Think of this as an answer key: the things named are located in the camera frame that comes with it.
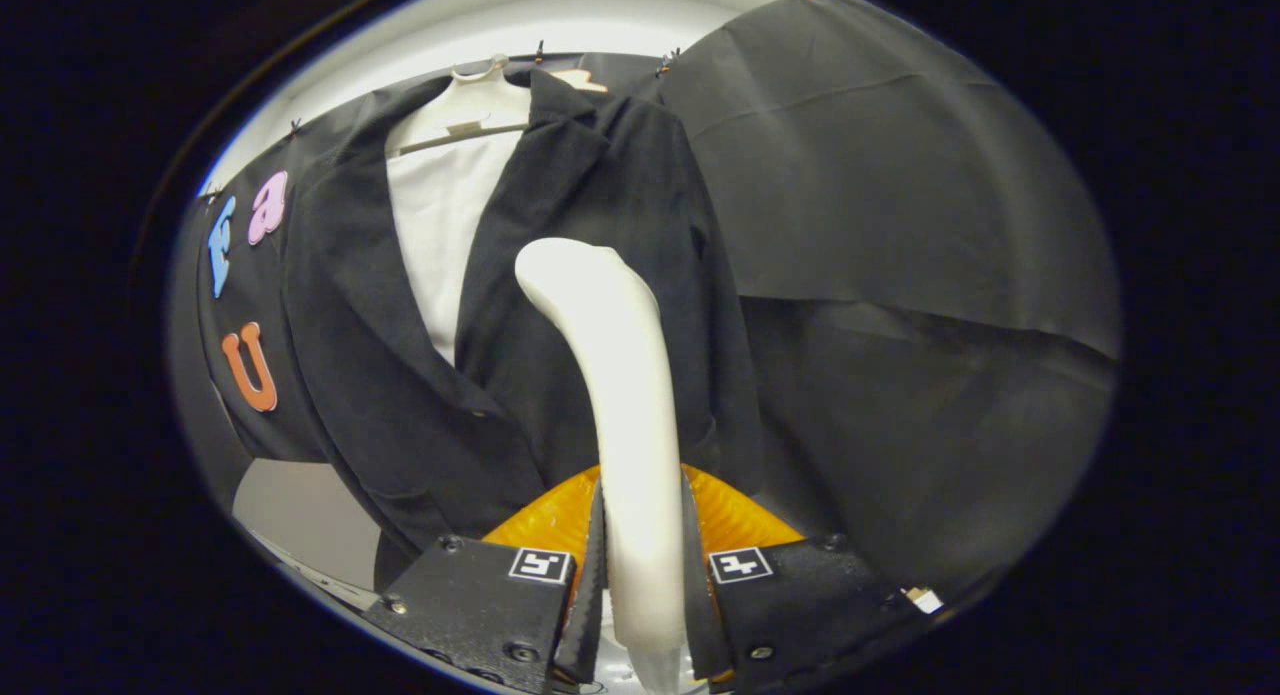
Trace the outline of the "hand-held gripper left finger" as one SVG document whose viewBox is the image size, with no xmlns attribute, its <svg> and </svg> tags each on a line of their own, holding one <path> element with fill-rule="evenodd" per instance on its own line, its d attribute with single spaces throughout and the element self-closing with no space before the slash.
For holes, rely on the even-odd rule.
<svg viewBox="0 0 1280 695">
<path fill-rule="evenodd" d="M 595 678 L 605 523 L 600 471 L 568 477 L 480 539 L 444 535 L 364 611 L 430 666 L 518 694 Z"/>
</svg>

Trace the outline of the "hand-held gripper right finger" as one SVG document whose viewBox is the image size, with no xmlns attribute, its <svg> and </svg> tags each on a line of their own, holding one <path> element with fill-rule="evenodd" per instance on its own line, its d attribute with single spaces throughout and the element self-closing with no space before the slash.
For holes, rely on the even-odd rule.
<svg viewBox="0 0 1280 695">
<path fill-rule="evenodd" d="M 713 694 L 808 694 L 925 631 L 925 591 L 884 577 L 844 534 L 805 536 L 682 468 L 685 617 Z"/>
</svg>

